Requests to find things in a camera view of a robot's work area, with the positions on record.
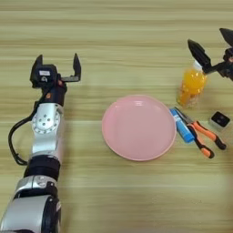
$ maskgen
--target small black box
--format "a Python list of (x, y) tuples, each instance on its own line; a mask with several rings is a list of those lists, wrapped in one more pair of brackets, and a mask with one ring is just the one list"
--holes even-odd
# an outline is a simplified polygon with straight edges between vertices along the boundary
[(213, 117), (210, 118), (209, 123), (218, 129), (223, 129), (228, 125), (229, 121), (230, 119), (227, 116), (220, 112), (216, 112)]

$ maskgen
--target orange juice bottle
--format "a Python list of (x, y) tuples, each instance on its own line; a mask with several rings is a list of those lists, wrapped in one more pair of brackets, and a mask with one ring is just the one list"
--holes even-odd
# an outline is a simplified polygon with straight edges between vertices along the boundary
[(207, 76), (203, 73), (198, 61), (195, 61), (193, 66), (185, 71), (184, 79), (177, 95), (177, 102), (181, 106), (194, 106), (198, 102), (206, 82)]

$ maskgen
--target wooden table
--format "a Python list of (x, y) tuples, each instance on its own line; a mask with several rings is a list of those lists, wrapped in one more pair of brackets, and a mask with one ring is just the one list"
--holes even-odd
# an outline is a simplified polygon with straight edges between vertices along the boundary
[[(175, 106), (193, 62), (187, 39), (220, 61), (227, 45), (218, 29), (233, 29), (232, 10), (230, 0), (1, 0), (0, 214), (25, 170), (11, 158), (7, 134), (40, 97), (29, 82), (31, 66), (43, 54), (71, 75), (77, 52), (83, 74), (66, 94), (62, 232), (233, 232), (232, 127), (220, 134), (227, 151), (206, 140), (217, 154), (212, 160), (177, 136), (160, 159), (127, 161), (101, 134), (102, 116), (119, 97), (143, 94)], [(213, 74), (199, 106), (187, 113), (209, 127), (217, 110), (233, 117), (232, 99), (233, 83)], [(32, 137), (30, 125), (14, 137), (25, 159)]]

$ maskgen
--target black object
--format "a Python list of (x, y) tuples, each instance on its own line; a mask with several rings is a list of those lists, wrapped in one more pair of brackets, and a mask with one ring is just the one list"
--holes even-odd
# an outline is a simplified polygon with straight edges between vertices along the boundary
[(59, 170), (60, 163), (57, 159), (48, 155), (35, 156), (29, 160), (24, 177), (41, 175), (51, 177), (57, 181)]
[(61, 204), (58, 198), (49, 197), (43, 212), (41, 232), (59, 233), (61, 223)]
[(221, 76), (228, 77), (233, 81), (233, 31), (220, 28), (220, 32), (225, 41), (231, 46), (223, 55), (223, 62), (211, 65), (211, 59), (205, 53), (205, 49), (197, 42), (188, 39), (187, 44), (192, 56), (202, 65), (203, 72), (207, 75), (219, 72)]
[(222, 114), (221, 112), (216, 112), (211, 118), (210, 118), (210, 123), (211, 125), (214, 125), (218, 129), (222, 129), (228, 125), (230, 122), (230, 119)]
[(78, 82), (81, 80), (81, 65), (77, 54), (74, 56), (73, 69), (75, 74), (73, 76), (61, 77), (57, 73), (55, 65), (44, 65), (43, 56), (40, 55), (34, 62), (30, 81), (33, 84), (33, 88), (48, 88), (49, 86), (56, 86), (59, 81), (66, 82)]

